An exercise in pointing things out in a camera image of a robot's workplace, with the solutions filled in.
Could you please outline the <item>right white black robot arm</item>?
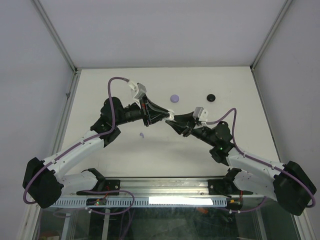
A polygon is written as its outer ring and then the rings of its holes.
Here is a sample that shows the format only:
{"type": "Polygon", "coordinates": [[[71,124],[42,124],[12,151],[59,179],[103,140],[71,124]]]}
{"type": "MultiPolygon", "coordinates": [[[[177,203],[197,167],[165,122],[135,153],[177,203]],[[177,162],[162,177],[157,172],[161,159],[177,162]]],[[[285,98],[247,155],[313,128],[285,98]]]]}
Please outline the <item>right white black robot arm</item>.
{"type": "Polygon", "coordinates": [[[244,151],[236,143],[235,126],[229,126],[225,118],[205,122],[192,112],[166,123],[179,135],[193,136],[212,147],[211,157],[229,168],[223,179],[226,192],[262,195],[295,216],[316,205],[317,188],[298,163],[267,160],[244,151]]]}

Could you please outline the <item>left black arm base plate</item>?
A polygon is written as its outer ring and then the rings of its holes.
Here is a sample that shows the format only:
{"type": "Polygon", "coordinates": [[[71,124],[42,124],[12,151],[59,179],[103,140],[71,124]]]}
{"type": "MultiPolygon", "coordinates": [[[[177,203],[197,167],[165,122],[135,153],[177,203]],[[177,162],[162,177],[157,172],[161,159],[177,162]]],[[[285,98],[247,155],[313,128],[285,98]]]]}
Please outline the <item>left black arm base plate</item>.
{"type": "Polygon", "coordinates": [[[116,192],[120,190],[119,179],[102,179],[98,180],[97,184],[91,190],[82,190],[77,191],[77,196],[98,196],[98,195],[110,195],[110,196],[118,196],[119,193],[116,192]]]}

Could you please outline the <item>white earbud charging case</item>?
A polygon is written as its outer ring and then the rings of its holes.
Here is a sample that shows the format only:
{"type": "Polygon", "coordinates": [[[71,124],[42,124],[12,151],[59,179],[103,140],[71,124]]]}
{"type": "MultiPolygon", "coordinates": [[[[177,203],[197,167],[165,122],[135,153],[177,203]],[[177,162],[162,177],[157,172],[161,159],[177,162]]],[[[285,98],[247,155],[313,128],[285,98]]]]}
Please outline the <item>white earbud charging case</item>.
{"type": "Polygon", "coordinates": [[[175,120],[175,112],[172,109],[168,109],[169,116],[165,119],[166,121],[174,121],[175,120]]]}

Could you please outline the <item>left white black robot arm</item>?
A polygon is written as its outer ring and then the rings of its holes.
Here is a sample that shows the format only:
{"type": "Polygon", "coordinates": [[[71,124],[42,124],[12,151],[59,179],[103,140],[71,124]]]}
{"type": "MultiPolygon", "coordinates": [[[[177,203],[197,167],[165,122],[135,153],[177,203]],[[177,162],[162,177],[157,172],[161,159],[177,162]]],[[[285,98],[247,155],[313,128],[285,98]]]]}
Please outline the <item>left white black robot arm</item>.
{"type": "Polygon", "coordinates": [[[68,149],[27,163],[22,186],[23,201],[27,195],[42,209],[52,206],[61,196],[84,192],[101,194],[107,190],[106,178],[95,168],[69,174],[69,170],[89,155],[107,147],[121,133],[119,125],[142,120],[146,127],[163,119],[173,119],[174,113],[151,102],[143,94],[137,102],[123,107],[117,97],[109,97],[100,110],[100,117],[76,143],[68,149]]]}

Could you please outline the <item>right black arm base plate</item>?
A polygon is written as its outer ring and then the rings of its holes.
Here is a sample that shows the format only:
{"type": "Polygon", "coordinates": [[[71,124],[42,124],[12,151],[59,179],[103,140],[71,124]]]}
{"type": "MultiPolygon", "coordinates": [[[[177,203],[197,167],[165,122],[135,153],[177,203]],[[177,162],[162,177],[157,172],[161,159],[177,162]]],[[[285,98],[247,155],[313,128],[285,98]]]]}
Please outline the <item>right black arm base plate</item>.
{"type": "Polygon", "coordinates": [[[207,188],[209,195],[223,195],[230,198],[233,195],[240,195],[241,191],[233,182],[227,183],[222,178],[208,179],[207,188]]]}

